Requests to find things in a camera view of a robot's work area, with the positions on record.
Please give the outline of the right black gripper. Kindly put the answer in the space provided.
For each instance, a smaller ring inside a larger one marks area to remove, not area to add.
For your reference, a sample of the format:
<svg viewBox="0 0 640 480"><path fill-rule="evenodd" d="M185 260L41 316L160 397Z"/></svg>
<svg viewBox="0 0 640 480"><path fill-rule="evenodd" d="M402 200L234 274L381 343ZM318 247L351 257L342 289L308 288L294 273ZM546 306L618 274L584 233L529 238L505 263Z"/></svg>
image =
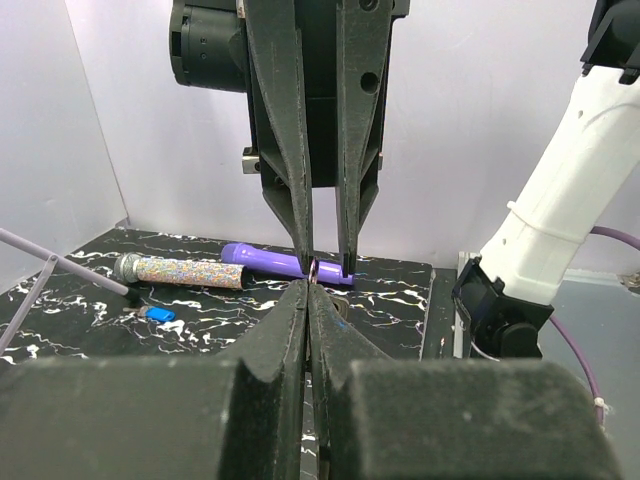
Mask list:
<svg viewBox="0 0 640 480"><path fill-rule="evenodd" d="M395 21L405 1L177 1L170 61L184 86L243 93L249 171L291 237L313 253L311 186L337 186L342 271L356 270L361 228L378 194Z"/></svg>

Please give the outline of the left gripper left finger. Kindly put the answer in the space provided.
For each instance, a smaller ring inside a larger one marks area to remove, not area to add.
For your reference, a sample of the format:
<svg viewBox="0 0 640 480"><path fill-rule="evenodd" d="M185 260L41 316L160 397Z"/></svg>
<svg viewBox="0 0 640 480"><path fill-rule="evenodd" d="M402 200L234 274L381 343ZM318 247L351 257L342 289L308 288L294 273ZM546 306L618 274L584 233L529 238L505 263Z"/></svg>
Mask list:
<svg viewBox="0 0 640 480"><path fill-rule="evenodd" d="M1 377L5 479L295 479L308 285L206 356L40 359Z"/></svg>

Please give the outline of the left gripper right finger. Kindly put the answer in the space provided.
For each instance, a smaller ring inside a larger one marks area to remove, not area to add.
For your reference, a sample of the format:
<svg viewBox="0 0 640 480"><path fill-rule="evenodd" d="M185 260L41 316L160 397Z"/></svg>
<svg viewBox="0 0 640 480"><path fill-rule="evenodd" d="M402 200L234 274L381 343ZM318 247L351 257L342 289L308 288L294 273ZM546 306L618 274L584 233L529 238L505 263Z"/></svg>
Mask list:
<svg viewBox="0 0 640 480"><path fill-rule="evenodd" d="M394 360L308 289L323 479L619 479L591 401L539 360Z"/></svg>

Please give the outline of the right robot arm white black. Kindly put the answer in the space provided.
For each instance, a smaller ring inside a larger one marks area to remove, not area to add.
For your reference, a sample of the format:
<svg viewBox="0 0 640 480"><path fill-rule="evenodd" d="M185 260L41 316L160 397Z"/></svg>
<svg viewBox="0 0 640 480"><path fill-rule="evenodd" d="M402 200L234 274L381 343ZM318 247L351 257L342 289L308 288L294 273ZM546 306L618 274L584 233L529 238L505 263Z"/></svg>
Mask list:
<svg viewBox="0 0 640 480"><path fill-rule="evenodd" d="M177 1L184 86L248 99L263 196L316 270L312 192L336 189L344 274L378 194L392 29L406 1ZM475 355L536 358L564 274L639 162L639 5L595 5L582 72L535 170L452 292Z"/></svg>

